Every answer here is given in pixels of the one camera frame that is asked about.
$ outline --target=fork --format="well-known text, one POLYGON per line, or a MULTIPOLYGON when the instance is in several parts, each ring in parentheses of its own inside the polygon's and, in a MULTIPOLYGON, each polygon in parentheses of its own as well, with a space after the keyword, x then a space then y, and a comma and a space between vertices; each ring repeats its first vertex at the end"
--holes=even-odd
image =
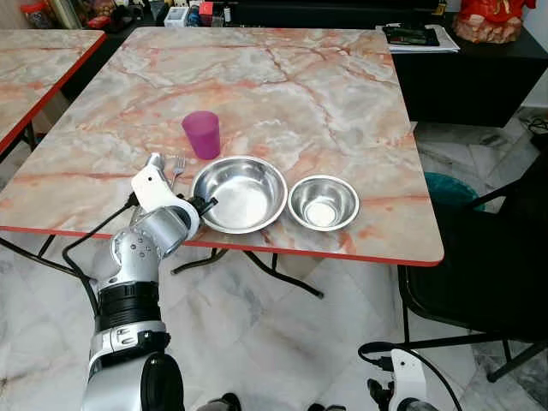
POLYGON ((173 189, 173 187, 175 186, 175 181, 177 177, 180 176, 182 172, 185 170, 186 163, 187 163, 187 159, 184 153, 182 154, 182 157, 177 156, 176 165, 175 165, 175 168, 173 169, 173 178, 171 179, 171 189, 173 189))

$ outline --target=red figurine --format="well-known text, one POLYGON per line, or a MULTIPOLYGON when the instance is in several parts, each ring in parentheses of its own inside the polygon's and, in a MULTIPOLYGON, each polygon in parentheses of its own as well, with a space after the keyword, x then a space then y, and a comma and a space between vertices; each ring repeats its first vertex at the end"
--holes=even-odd
POLYGON ((462 0, 453 28, 474 43, 508 43, 520 35, 521 8, 535 8, 536 0, 462 0))

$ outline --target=small metal bowl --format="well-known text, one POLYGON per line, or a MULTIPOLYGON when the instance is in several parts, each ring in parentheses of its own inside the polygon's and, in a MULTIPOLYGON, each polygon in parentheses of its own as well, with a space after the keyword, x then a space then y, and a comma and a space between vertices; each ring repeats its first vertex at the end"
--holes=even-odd
POLYGON ((273 165, 261 158, 221 158, 204 167, 192 183, 192 193, 218 204, 202 216, 222 233, 245 234, 263 229, 282 213, 288 187, 273 165))
POLYGON ((317 231, 333 231, 358 215, 358 194, 347 182, 332 176, 309 176, 289 193, 289 212, 301 225, 317 231))

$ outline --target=black chair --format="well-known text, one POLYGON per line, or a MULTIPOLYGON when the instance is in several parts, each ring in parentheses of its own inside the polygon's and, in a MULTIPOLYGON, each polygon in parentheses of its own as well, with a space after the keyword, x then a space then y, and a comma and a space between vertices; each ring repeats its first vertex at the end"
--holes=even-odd
POLYGON ((495 382, 548 347, 548 151, 516 182, 464 208, 434 204, 434 211, 443 262, 431 268, 398 267, 402 345, 432 348, 500 340, 507 362, 487 374, 495 382), (499 196, 506 199, 498 214, 474 210, 499 196), (411 342, 408 309, 479 333, 411 342), (532 345, 512 358, 508 340, 532 345))

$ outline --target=bowl rim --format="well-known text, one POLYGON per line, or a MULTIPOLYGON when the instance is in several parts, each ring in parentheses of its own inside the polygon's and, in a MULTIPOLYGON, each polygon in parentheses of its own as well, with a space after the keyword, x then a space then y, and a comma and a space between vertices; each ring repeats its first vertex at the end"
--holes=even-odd
POLYGON ((313 229, 315 231, 335 231, 336 229, 341 229, 343 227, 346 227, 354 219, 358 216, 358 212, 360 211, 360 198, 358 197, 358 193, 356 193, 356 190, 354 187, 352 187, 348 182, 344 181, 343 179, 340 179, 335 176, 328 176, 326 174, 315 174, 313 176, 307 176, 304 178, 301 178, 298 182, 295 183, 295 185, 291 188, 291 191, 289 191, 289 197, 288 197, 288 208, 289 212, 291 213, 291 216, 303 227, 306 227, 308 229, 313 229), (336 182, 338 184, 341 184, 342 186, 346 187, 349 192, 352 194, 352 198, 354 199, 354 209, 352 210, 352 214, 350 214, 350 217, 346 218, 344 221, 340 222, 337 225, 333 225, 330 227, 319 227, 317 225, 310 224, 300 218, 297 213, 295 212, 292 204, 293 194, 295 193, 295 190, 302 185, 305 182, 308 182, 310 180, 331 180, 333 182, 336 182))
POLYGON ((282 182, 282 186, 283 186, 282 203, 276 209, 276 211, 267 220, 265 220, 263 223, 254 225, 253 227, 249 227, 249 228, 246 228, 246 229, 228 229, 228 228, 226 228, 222 225, 215 224, 214 222, 209 221, 207 219, 207 213, 204 214, 203 216, 201 216, 201 219, 204 222, 204 224, 207 225, 209 228, 214 229, 216 231, 219 231, 221 233, 226 233, 226 234, 248 234, 248 233, 253 233, 255 231, 259 231, 260 229, 263 229, 267 225, 270 225, 270 224, 274 223, 277 220, 277 218, 280 217, 280 214, 282 214, 282 211, 283 211, 283 209, 285 208, 285 206, 287 204, 287 201, 288 201, 288 185, 287 185, 287 182, 285 181, 285 178, 283 177, 283 174, 280 172, 280 170, 278 170, 276 167, 274 167, 271 163, 264 160, 263 158, 258 158, 258 157, 253 157, 253 156, 228 156, 228 157, 218 158, 217 160, 211 161, 209 164, 202 167, 200 169, 200 171, 198 171, 198 174, 196 174, 194 176, 194 178, 192 180, 192 186, 190 188, 191 195, 194 196, 194 189, 196 188, 196 183, 198 182, 199 178, 206 171, 210 170, 213 166, 215 166, 217 164, 225 163, 225 162, 230 161, 230 160, 252 160, 256 163, 263 164, 267 168, 274 171, 274 174, 277 175, 279 181, 282 182))

